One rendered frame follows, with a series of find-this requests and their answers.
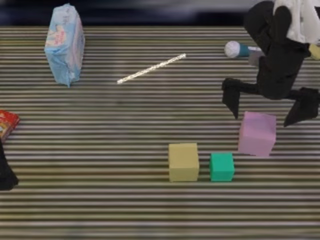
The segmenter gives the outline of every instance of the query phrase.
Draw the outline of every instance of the red snack bag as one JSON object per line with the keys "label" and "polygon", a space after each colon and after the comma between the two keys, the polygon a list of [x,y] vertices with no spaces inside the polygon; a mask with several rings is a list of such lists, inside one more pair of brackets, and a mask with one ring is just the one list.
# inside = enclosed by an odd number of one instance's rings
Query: red snack bag
{"label": "red snack bag", "polygon": [[20,119],[17,114],[0,110],[0,138],[4,143],[10,133],[16,128]]}

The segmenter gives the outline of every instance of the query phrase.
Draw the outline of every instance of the black object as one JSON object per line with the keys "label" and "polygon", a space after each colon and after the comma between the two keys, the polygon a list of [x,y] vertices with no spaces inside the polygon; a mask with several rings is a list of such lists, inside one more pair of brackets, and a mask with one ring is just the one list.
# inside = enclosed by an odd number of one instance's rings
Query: black object
{"label": "black object", "polygon": [[238,119],[240,92],[262,95],[270,100],[296,101],[284,126],[316,118],[320,102],[317,89],[292,90],[305,58],[310,57],[310,44],[287,38],[292,15],[285,6],[273,14],[274,3],[263,1],[253,6],[244,19],[244,27],[265,56],[259,58],[255,84],[226,78],[222,84],[222,102]]}
{"label": "black object", "polygon": [[18,185],[18,183],[19,180],[17,176],[8,165],[5,151],[0,140],[0,191],[10,191]]}

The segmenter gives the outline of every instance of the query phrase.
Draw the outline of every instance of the light blue diaper package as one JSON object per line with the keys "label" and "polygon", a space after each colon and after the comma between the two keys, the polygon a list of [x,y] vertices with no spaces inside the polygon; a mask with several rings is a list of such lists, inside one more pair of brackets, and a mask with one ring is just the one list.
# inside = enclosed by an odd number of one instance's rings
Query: light blue diaper package
{"label": "light blue diaper package", "polygon": [[85,35],[76,8],[69,3],[53,9],[44,52],[54,79],[67,85],[79,81]]}

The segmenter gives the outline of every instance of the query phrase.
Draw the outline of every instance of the teal cube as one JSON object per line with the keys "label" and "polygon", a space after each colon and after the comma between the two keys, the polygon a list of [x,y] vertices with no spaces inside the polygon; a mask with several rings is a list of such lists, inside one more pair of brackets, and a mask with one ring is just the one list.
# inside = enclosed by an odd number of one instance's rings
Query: teal cube
{"label": "teal cube", "polygon": [[212,182],[231,182],[235,174],[232,153],[212,153],[210,158],[210,179]]}

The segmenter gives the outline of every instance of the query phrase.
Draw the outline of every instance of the yellow object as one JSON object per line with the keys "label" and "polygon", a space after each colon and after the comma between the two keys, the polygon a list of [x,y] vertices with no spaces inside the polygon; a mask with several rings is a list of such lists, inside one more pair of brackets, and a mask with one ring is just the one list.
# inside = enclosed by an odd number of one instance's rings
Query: yellow object
{"label": "yellow object", "polygon": [[170,182],[195,182],[199,176],[198,146],[196,143],[169,144]]}
{"label": "yellow object", "polygon": [[315,44],[310,44],[309,51],[314,60],[320,60],[320,47]]}

